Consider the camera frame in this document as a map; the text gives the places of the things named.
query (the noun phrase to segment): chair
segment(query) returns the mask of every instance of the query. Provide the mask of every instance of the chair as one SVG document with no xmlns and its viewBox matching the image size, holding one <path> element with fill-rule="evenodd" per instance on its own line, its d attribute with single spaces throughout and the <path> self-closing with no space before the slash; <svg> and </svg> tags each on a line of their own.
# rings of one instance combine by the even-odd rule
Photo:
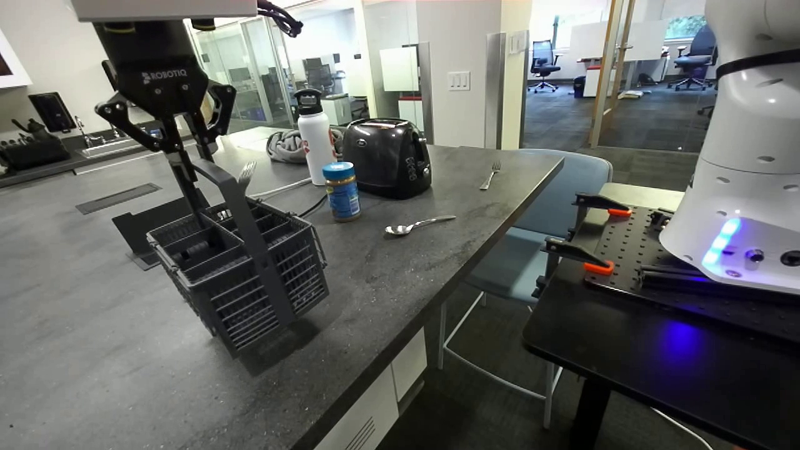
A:
<svg viewBox="0 0 800 450">
<path fill-rule="evenodd" d="M 704 75 L 708 75 L 708 66 L 714 64 L 717 59 L 717 36 L 714 31 L 704 25 L 698 30 L 692 45 L 689 45 L 689 53 L 678 56 L 676 59 L 676 66 L 679 66 L 682 71 L 682 79 L 676 81 L 673 88 L 676 90 L 682 90 L 682 88 L 708 88 L 704 81 Z"/>
<path fill-rule="evenodd" d="M 544 239 L 548 236 L 571 239 L 571 233 L 578 221 L 578 206 L 573 205 L 576 194 L 598 194 L 601 186 L 612 176 L 609 161 L 592 154 L 566 153 L 566 150 L 523 150 L 523 153 L 548 153 L 548 154 L 563 158 L 566 161 L 561 171 L 549 179 L 549 185 L 523 211 L 523 218 L 467 275 L 467 284 L 478 288 L 479 295 L 472 300 L 467 313 L 458 320 L 458 324 L 449 331 L 446 331 L 446 313 L 442 313 L 439 349 L 509 390 L 542 400 L 544 401 L 542 426 L 549 426 L 553 394 L 563 373 L 561 368 L 549 361 L 544 393 L 536 393 L 529 386 L 523 386 L 512 379 L 506 379 L 479 368 L 467 355 L 449 346 L 454 334 L 463 329 L 463 324 L 471 320 L 478 305 L 488 300 L 488 295 L 536 306 L 537 278 L 544 275 L 544 266 L 548 266 Z"/>
<path fill-rule="evenodd" d="M 558 71 L 558 54 L 553 54 L 553 41 L 542 40 L 532 45 L 532 56 L 529 56 L 529 71 L 536 71 L 541 79 L 529 88 L 532 93 L 541 93 L 549 88 L 553 93 L 558 90 L 548 76 Z"/>
</svg>

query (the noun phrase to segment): dish rack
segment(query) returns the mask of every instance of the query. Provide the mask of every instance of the dish rack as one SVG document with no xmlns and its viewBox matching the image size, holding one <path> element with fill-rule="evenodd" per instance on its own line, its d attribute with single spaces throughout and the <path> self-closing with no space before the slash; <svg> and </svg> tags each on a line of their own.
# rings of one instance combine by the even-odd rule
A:
<svg viewBox="0 0 800 450">
<path fill-rule="evenodd" d="M 309 221 L 224 179 L 222 205 L 156 228 L 148 243 L 206 328 L 239 355 L 327 298 L 324 253 Z"/>
</svg>

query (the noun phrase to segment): black table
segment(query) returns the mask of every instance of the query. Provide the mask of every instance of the black table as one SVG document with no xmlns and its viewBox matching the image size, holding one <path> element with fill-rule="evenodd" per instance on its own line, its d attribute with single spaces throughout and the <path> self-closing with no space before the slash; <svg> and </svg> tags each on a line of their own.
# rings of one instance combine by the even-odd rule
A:
<svg viewBox="0 0 800 450">
<path fill-rule="evenodd" d="M 479 193 L 496 158 L 502 171 Z M 218 161 L 232 171 L 254 161 L 251 193 L 307 176 L 273 164 L 262 136 L 232 136 Z M 13 209 L 0 215 L 0 446 L 316 446 L 558 166 L 561 158 L 536 153 L 436 148 L 429 193 L 363 194 L 358 221 L 336 221 L 327 205 L 309 211 L 329 298 L 239 360 L 161 266 L 128 260 L 109 221 L 177 196 L 164 158 L 0 189 Z M 74 209 L 141 183 L 161 189 L 94 215 Z M 322 193 L 303 185 L 264 199 L 299 211 Z M 458 220 L 382 234 L 446 211 Z"/>
<path fill-rule="evenodd" d="M 676 193 L 609 185 L 643 206 L 676 206 Z M 598 225 L 578 243 L 591 244 Z M 609 390 L 661 406 L 744 446 L 800 446 L 800 346 L 756 340 L 579 283 L 566 261 L 542 293 L 523 344 L 586 375 L 573 446 L 592 446 Z"/>
</svg>

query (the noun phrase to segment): gray countertop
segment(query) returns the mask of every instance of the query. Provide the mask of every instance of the gray countertop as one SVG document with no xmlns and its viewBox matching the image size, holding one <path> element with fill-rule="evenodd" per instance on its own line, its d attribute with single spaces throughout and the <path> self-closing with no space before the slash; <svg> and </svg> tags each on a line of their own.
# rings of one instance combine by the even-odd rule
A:
<svg viewBox="0 0 800 450">
<path fill-rule="evenodd" d="M 262 150 L 251 193 L 304 176 Z M 502 161 L 479 193 L 492 160 Z M 157 266 L 142 271 L 109 218 L 177 196 L 163 158 L 86 176 L 0 189 L 0 446 L 309 446 L 397 355 L 558 158 L 432 150 L 436 185 L 412 199 L 363 194 L 358 221 L 309 215 L 327 253 L 329 298 L 298 328 L 232 360 Z M 157 183 L 163 189 L 94 215 L 78 203 Z M 299 211 L 322 194 L 294 186 L 268 203 Z M 404 239 L 387 221 L 458 215 Z"/>
</svg>

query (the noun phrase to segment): white robot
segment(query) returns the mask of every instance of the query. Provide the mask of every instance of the white robot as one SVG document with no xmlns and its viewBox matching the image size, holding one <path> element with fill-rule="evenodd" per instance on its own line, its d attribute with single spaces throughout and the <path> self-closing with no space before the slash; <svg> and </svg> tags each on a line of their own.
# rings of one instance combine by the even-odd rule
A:
<svg viewBox="0 0 800 450">
<path fill-rule="evenodd" d="M 661 234 L 714 283 L 800 293 L 800 3 L 711 0 L 721 94 Z"/>
</svg>

